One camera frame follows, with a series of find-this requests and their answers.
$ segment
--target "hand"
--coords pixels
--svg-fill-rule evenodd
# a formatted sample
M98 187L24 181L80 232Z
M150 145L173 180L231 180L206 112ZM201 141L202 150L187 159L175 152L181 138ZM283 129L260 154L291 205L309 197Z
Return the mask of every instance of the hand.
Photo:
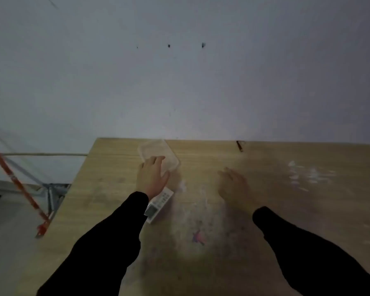
M229 205L252 214L259 204L251 193L247 180L238 172L224 168L218 171L221 177L218 193Z
M162 192L170 177L168 171L161 176L162 161L164 159L165 156L150 157L138 167L136 191L147 194L149 200Z

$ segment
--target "table top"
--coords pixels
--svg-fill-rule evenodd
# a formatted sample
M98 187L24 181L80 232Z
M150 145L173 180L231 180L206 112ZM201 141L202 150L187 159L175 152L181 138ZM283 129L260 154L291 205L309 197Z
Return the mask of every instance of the table top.
M34 295L75 241L135 188L139 139L96 139L19 283ZM180 160L170 202L140 234L120 295L297 295L247 214L217 193L217 171L243 173L281 217L339 245L370 273L370 145L167 140ZM204 242L194 242L199 233Z

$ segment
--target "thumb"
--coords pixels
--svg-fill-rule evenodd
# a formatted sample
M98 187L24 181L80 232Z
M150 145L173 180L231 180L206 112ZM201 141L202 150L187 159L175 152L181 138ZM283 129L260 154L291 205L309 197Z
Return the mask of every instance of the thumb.
M170 178L170 171L166 171L162 176L162 184L166 186L168 179Z

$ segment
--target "red metal bar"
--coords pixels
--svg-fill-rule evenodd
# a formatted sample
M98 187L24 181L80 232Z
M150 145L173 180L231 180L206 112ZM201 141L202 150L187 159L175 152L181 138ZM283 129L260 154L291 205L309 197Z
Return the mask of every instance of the red metal bar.
M14 175L12 170L5 163L4 159L1 157L1 154L0 154L0 166L4 169L5 173L10 177L11 181L16 185L16 187L18 187L18 189L23 193L23 195L30 202L32 207L37 210L38 214L42 217L42 219L44 219L45 223L49 225L51 221L49 220L48 216L39 207L39 205L34 201L31 195L26 191L25 187L22 185L19 179Z

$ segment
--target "gray floor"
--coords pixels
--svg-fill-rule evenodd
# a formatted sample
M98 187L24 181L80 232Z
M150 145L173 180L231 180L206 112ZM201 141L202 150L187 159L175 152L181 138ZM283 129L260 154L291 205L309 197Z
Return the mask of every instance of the gray floor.
M42 219L22 195L12 193L0 199L0 296L14 294L36 249L36 227L41 223Z

